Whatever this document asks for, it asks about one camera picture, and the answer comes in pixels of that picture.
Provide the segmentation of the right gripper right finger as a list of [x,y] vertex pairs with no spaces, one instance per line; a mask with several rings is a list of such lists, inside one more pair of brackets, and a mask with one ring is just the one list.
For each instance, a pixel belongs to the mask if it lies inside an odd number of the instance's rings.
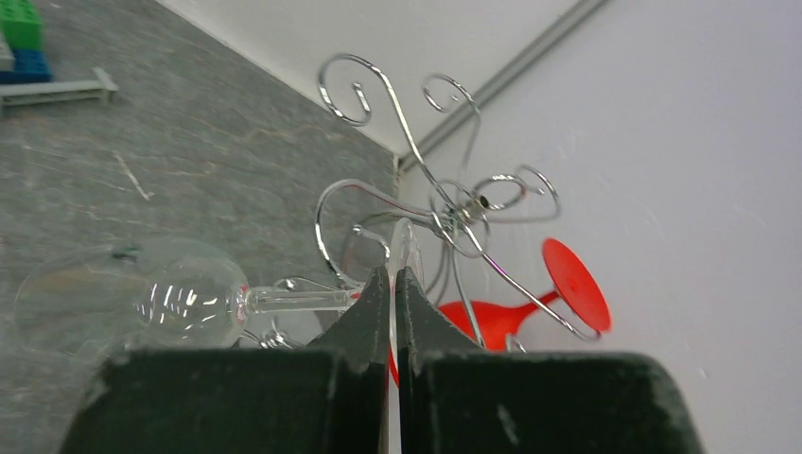
[[686,403],[653,358],[629,352],[500,354],[394,283],[406,453],[700,453]]

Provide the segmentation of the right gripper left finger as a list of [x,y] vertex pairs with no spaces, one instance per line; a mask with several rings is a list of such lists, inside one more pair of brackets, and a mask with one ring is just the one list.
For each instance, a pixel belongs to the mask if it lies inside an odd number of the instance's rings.
[[299,349],[139,351],[91,381],[63,453],[383,453],[390,279]]

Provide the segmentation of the red wine glass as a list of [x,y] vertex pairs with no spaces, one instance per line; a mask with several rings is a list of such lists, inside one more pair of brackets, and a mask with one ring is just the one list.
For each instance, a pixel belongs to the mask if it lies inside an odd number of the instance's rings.
[[[539,296],[538,300],[545,305],[562,300],[585,325],[599,332],[609,331],[611,317],[607,303],[581,259],[564,243],[551,237],[544,240],[542,255],[554,290]],[[522,324],[539,309],[533,302],[500,306],[473,300],[471,305],[486,348],[496,352],[505,351],[507,339],[517,335]]]

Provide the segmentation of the clear wine glass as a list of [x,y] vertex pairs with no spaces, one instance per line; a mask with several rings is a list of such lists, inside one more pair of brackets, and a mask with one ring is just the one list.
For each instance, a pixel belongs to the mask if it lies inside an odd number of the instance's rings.
[[256,314],[345,311],[366,289],[253,287],[220,248],[153,236],[42,263],[18,289],[14,321],[25,347],[95,362],[130,350],[229,348]]

